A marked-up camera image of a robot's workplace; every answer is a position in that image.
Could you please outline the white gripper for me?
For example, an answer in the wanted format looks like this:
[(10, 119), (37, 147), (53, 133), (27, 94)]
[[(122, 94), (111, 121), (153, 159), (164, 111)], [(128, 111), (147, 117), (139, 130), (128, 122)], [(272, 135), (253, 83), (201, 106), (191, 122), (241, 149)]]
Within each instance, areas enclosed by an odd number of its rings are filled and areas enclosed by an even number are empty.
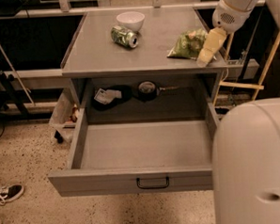
[(227, 34), (236, 32), (250, 17), (252, 8), (242, 0), (219, 0), (212, 15), (211, 29), (196, 60), (202, 68), (209, 65), (213, 57), (223, 47)]

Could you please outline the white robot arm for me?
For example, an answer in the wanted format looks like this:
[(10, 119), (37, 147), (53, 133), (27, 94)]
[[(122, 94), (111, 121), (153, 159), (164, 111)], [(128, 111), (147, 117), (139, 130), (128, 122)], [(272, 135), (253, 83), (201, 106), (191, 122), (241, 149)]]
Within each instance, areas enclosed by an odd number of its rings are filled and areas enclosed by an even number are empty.
[[(265, 0), (280, 29), (280, 0)], [(219, 0), (197, 59), (205, 67), (257, 0)], [(212, 146), (215, 224), (280, 224), (280, 97), (233, 108)]]

